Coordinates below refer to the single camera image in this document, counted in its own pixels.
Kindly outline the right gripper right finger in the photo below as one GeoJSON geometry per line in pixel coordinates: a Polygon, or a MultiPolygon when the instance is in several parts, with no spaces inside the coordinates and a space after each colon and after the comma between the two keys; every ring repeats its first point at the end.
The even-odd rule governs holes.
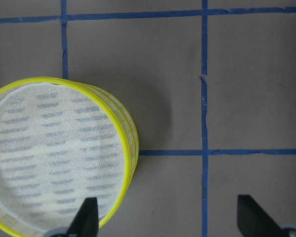
{"type": "Polygon", "coordinates": [[[237,197],[237,227],[243,237],[281,235],[281,228],[250,195],[237,197]]]}

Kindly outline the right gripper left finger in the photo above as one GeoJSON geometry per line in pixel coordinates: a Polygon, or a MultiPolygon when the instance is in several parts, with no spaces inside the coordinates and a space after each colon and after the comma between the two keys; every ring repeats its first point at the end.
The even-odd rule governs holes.
{"type": "Polygon", "coordinates": [[[71,225],[67,237],[96,237],[99,230],[98,203],[96,197],[86,198],[71,225]]]}

